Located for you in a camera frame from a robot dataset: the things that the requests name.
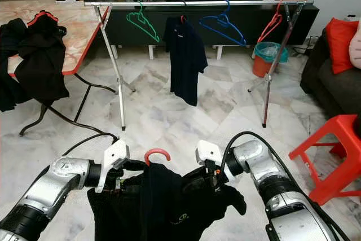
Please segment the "clothes hanger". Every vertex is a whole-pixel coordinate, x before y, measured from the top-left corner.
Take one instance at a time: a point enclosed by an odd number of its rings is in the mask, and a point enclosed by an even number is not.
[[[156,32],[156,30],[154,29],[153,25],[148,21],[147,18],[144,17],[143,15],[143,5],[142,2],[139,1],[140,4],[140,11],[138,12],[131,12],[129,14],[126,15],[126,20],[130,23],[132,23],[133,25],[137,26],[138,28],[140,28],[142,31],[146,32],[149,36],[151,36],[156,42],[160,41],[160,38]],[[149,32],[146,28],[144,27],[149,27],[152,30],[152,33]]]
[[[262,42],[269,34],[271,34],[273,30],[275,30],[276,27],[279,26],[279,24],[281,24],[283,19],[282,14],[279,13],[281,2],[282,0],[278,3],[275,15],[263,30],[261,36],[258,38],[257,43]]]
[[[151,154],[162,154],[162,155],[165,156],[165,158],[167,158],[167,161],[170,161],[170,155],[166,150],[163,150],[163,149],[160,149],[160,148],[150,149],[144,155],[144,161],[146,162],[147,166],[149,166],[151,164],[150,161],[149,161],[149,156]]]
[[[182,2],[184,3],[184,11],[183,11],[183,13],[185,13],[185,11],[186,11],[186,7],[187,7],[187,3],[186,3],[186,1],[185,0],[182,0]],[[182,23],[182,24],[184,24],[185,22],[186,22],[186,20],[187,20],[187,16],[186,15],[181,15],[180,16],[180,22]]]
[[[226,9],[225,11],[223,11],[223,12],[222,12],[220,15],[218,15],[218,16],[206,16],[206,17],[203,17],[203,18],[199,19],[199,24],[202,25],[203,27],[209,29],[209,30],[212,30],[212,31],[214,31],[214,32],[216,32],[216,33],[218,33],[218,34],[226,37],[227,39],[235,42],[235,43],[238,44],[238,45],[243,45],[243,46],[244,46],[244,45],[246,45],[246,40],[245,40],[245,38],[243,37],[241,31],[240,31],[235,25],[233,25],[233,24],[230,22],[230,19],[228,18],[228,15],[227,15],[227,13],[229,12],[229,10],[231,9],[230,1],[229,1],[229,0],[224,0],[224,1],[226,1],[226,2],[228,3],[228,7],[227,7],[227,9]],[[239,36],[240,36],[240,37],[239,37],[239,40],[236,40],[236,39],[234,39],[234,38],[232,38],[232,37],[230,37],[230,36],[228,36],[228,35],[220,32],[219,30],[216,30],[216,29],[208,26],[205,21],[207,21],[207,20],[209,20],[209,19],[212,19],[212,20],[213,20],[213,19],[216,19],[216,20],[217,20],[217,23],[218,23],[219,25],[223,26],[224,28],[229,28],[229,27],[231,27],[231,28],[233,28],[234,30],[236,30],[236,31],[238,32]]]

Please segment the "green hanger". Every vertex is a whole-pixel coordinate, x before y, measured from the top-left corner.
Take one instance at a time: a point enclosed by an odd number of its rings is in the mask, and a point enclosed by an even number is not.
[[[151,36],[154,40],[156,40],[156,42],[159,42],[159,36],[157,34],[157,32],[155,31],[153,25],[148,21],[147,18],[144,17],[142,11],[143,11],[143,5],[141,3],[141,1],[139,1],[140,4],[140,11],[139,12],[131,12],[129,14],[126,15],[126,20],[128,22],[131,22],[133,25],[137,26],[138,28],[140,28],[142,31],[146,32],[149,36]],[[138,21],[134,22],[132,21],[131,17],[132,16],[136,16]],[[148,30],[146,30],[143,26],[149,26],[152,30],[153,30],[153,34],[150,33]]]

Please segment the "black cabinet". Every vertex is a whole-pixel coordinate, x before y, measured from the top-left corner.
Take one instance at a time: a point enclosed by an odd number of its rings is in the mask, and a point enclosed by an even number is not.
[[[296,6],[289,6],[291,16]],[[162,39],[165,23],[168,17],[186,15],[187,20],[193,25],[197,33],[201,36],[206,45],[235,45],[232,41],[221,35],[212,32],[199,24],[199,18],[204,16],[217,16],[224,10],[224,6],[206,6],[206,7],[144,7],[144,16],[153,24],[159,37]],[[244,35],[249,45],[255,45],[263,29],[272,19],[276,10],[276,5],[258,5],[258,6],[232,6],[228,13],[230,21],[238,27]],[[137,8],[113,7],[106,32],[111,45],[157,45],[151,37],[142,30],[132,25],[126,20],[126,15],[132,11],[139,11]],[[289,39],[289,44],[300,45],[304,40],[319,12],[319,9],[312,4],[304,5],[302,12],[294,27],[293,33]],[[287,31],[288,23],[284,7],[281,6],[280,13],[283,15],[281,25],[272,32],[265,41],[280,43]],[[229,36],[237,39],[237,33],[232,29],[222,29],[217,23],[212,27],[222,30]]]

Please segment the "red plastic stool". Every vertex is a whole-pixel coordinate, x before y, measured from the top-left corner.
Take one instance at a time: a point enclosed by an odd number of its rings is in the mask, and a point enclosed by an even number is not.
[[[352,183],[361,174],[361,140],[354,131],[354,122],[357,115],[339,115],[333,117],[323,125],[315,134],[310,136],[293,152],[289,158],[301,156],[306,167],[311,172],[311,177],[316,188],[310,193],[310,198],[320,205],[334,197],[361,196],[361,191],[342,190]],[[317,143],[326,134],[334,134],[340,142]],[[325,180],[320,180],[311,160],[306,155],[306,150],[311,146],[334,146],[332,153],[346,157],[345,161],[335,169]]]

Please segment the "teal trash bin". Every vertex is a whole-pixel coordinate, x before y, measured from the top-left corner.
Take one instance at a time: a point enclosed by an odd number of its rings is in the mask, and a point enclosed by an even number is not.
[[[275,42],[260,42],[256,45],[254,53],[256,58],[253,63],[253,73],[256,76],[264,77],[269,72],[272,62],[275,60],[280,44]],[[285,48],[282,52],[280,62],[285,63],[288,60],[288,51]]]

